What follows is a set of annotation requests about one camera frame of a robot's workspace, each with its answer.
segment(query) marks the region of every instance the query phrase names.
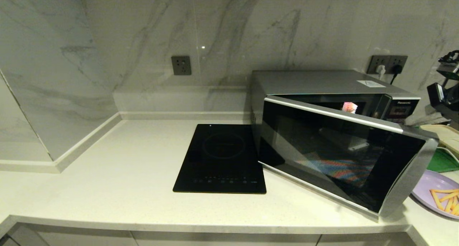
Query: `wall outlet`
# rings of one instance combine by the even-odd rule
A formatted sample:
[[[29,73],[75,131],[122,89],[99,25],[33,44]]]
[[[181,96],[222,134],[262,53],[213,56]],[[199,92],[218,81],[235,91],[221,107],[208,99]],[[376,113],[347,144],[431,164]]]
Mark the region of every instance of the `wall outlet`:
[[[188,76],[191,75],[191,63],[189,56],[172,56],[172,68],[174,75]]]
[[[377,74],[376,68],[379,65],[385,66],[386,74],[394,74],[394,67],[397,65],[405,66],[408,56],[397,55],[373,55],[370,64],[368,65],[367,74]]]

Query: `kitchen countertop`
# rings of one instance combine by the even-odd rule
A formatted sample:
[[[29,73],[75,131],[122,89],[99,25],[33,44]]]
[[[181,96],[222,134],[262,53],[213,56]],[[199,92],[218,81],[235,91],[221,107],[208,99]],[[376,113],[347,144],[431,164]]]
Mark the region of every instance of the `kitchen countertop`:
[[[411,198],[377,223],[266,169],[266,195],[174,193],[198,123],[242,121],[122,120],[62,174],[0,171],[0,236],[24,222],[215,233],[406,231],[418,245],[459,245],[459,222]],[[445,175],[459,181],[459,171]]]

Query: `label sticker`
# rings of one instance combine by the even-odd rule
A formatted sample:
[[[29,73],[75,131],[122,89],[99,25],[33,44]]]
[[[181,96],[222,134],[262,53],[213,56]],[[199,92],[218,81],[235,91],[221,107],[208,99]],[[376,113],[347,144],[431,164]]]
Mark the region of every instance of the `label sticker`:
[[[382,84],[378,84],[375,81],[371,81],[371,80],[357,80],[357,82],[362,83],[368,87],[385,87]]]

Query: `black glass cooktop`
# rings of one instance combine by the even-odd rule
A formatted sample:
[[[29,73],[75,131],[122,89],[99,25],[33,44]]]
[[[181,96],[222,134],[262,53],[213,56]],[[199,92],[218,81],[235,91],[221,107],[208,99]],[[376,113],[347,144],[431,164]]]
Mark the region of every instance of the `black glass cooktop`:
[[[198,124],[173,191],[265,194],[250,125]]]

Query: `french fries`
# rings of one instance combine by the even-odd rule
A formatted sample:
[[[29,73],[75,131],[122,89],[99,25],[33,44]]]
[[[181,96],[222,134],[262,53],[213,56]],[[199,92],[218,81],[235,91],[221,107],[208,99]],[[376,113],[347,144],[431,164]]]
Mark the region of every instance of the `french fries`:
[[[450,213],[451,215],[459,216],[459,189],[431,189],[430,190],[436,207],[439,210]],[[437,193],[447,194],[438,198]],[[441,204],[444,201],[448,201],[446,207]]]

